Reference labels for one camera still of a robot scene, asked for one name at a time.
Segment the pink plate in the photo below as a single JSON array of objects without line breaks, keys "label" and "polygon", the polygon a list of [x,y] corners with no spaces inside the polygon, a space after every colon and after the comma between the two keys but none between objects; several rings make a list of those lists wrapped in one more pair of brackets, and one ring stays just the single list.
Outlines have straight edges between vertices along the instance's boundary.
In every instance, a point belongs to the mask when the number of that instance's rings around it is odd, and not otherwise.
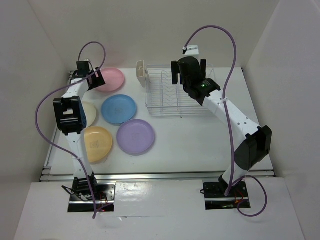
[{"label": "pink plate", "polygon": [[98,92],[111,93],[117,91],[125,82],[125,75],[121,70],[114,67],[103,68],[100,70],[105,84],[95,88]]}]

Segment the blue plate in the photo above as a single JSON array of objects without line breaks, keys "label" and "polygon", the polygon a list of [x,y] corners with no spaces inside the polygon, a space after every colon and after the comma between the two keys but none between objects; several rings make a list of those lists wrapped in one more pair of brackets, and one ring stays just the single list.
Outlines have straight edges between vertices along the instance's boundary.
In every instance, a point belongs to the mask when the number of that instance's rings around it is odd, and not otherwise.
[{"label": "blue plate", "polygon": [[136,102],[128,95],[116,94],[107,98],[101,106],[103,119],[110,124],[123,124],[137,112]]}]

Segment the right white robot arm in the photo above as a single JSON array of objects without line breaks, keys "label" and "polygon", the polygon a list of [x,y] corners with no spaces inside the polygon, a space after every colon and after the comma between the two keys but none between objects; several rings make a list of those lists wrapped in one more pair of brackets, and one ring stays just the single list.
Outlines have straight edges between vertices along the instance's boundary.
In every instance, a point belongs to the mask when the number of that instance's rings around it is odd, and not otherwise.
[{"label": "right white robot arm", "polygon": [[206,77],[206,60],[193,56],[171,62],[172,83],[180,84],[190,98],[227,125],[231,136],[231,165],[219,178],[219,192],[231,196],[236,185],[254,165],[270,153],[272,130],[249,119],[211,78]]}]

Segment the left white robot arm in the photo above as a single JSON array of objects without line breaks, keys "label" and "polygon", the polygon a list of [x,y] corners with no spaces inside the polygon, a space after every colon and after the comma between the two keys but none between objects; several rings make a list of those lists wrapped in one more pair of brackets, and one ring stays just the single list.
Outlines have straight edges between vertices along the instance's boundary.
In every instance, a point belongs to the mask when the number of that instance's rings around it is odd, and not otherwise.
[{"label": "left white robot arm", "polygon": [[93,200],[99,195],[100,188],[86,150],[84,133],[87,117],[82,98],[86,92],[104,85],[105,81],[98,68],[93,68],[89,60],[78,61],[76,65],[77,71],[71,80],[71,86],[62,97],[53,100],[53,108],[57,127],[65,135],[73,154],[75,172],[72,190]]}]

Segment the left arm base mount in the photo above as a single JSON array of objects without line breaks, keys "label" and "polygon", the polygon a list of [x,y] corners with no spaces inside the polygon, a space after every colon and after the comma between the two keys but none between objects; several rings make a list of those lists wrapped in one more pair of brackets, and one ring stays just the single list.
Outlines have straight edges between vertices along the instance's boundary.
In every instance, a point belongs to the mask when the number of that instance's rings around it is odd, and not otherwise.
[{"label": "left arm base mount", "polygon": [[95,199],[98,212],[106,213],[115,210],[115,183],[95,183],[92,186],[94,196],[92,196],[86,180],[84,181],[83,191],[80,191],[80,187],[76,185],[75,181],[72,183],[72,187],[67,187],[65,185],[62,185],[61,187],[69,195],[68,213],[93,213],[93,199]]}]

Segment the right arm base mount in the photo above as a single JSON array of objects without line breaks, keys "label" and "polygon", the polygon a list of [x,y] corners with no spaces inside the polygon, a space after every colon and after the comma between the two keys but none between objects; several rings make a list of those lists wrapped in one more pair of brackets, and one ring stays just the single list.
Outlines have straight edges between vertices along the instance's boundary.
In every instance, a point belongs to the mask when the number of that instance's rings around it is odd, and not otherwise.
[{"label": "right arm base mount", "polygon": [[240,209],[251,207],[247,185],[244,181],[233,187],[228,196],[225,196],[219,182],[204,182],[199,192],[204,195],[206,210],[236,209],[238,204],[240,204]]}]

